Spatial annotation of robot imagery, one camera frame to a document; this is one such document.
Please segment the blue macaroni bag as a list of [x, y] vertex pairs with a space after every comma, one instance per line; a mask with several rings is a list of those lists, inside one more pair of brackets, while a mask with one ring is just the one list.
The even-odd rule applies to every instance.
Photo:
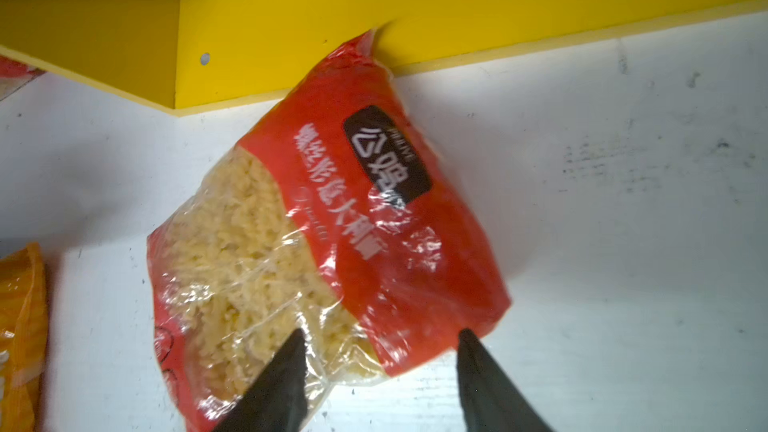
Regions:
[[1, 260], [1, 429], [34, 431], [46, 361], [49, 315], [40, 246]]

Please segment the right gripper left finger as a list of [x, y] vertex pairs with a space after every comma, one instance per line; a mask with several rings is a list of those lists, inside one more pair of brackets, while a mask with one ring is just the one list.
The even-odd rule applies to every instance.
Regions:
[[306, 341], [295, 329], [215, 432], [297, 432], [308, 414]]

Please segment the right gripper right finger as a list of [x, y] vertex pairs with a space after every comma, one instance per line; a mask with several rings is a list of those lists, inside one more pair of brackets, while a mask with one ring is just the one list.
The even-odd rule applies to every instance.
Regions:
[[552, 431], [468, 328], [458, 336], [457, 374], [467, 431]]

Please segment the red macaroni bag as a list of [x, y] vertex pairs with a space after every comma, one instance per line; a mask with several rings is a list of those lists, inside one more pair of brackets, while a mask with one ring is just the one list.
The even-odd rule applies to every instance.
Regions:
[[0, 56], [0, 100], [3, 101], [44, 73], [44, 70], [37, 67]]
[[308, 407], [492, 331], [490, 243], [411, 124], [366, 32], [323, 58], [147, 240], [155, 353], [213, 430], [295, 330]]

